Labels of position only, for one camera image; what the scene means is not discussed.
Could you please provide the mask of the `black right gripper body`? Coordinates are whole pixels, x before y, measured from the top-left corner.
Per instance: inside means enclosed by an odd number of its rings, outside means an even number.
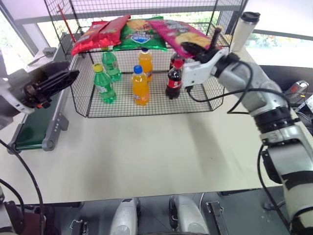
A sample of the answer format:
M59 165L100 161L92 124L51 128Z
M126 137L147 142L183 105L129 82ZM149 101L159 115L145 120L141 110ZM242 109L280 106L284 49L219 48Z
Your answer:
M200 63L207 63L208 61L210 61L215 54L217 54L219 52L219 49L217 48L210 48L210 49L203 49L202 51L200 51L199 53L197 53L194 56L194 60L195 61L199 61Z

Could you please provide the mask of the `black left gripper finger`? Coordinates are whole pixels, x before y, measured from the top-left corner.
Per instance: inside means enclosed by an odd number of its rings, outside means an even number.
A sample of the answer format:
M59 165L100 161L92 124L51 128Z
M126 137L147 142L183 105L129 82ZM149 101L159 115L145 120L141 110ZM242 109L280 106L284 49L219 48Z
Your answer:
M49 78L61 71L66 71L70 63L68 61L49 62L31 71L32 78Z
M51 76L45 83L45 94L55 95L63 89L72 85L79 75L78 70L63 70Z

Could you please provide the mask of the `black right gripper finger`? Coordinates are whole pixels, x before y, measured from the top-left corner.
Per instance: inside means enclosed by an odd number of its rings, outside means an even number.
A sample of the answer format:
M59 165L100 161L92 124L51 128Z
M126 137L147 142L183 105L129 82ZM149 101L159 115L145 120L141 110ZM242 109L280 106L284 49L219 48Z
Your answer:
M194 58L194 56L199 53L200 51L202 51L203 48L202 46L199 46L195 43L191 43L191 42L183 42L181 43L181 46L183 47L183 49L188 52L189 54L192 55L192 57Z
M214 30L214 34L213 34L212 39L211 39L211 49L212 50L219 48L218 40L219 40L220 32L221 32L221 29L218 27Z

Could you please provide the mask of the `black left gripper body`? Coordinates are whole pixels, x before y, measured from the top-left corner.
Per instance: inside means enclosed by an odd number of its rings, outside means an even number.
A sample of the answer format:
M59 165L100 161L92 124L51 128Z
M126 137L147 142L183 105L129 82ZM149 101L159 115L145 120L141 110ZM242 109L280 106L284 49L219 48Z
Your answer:
M44 94L40 85L46 82L52 76L51 70L32 70L26 72L26 82L22 89L24 98L22 103L29 108L44 108L51 106L52 99Z

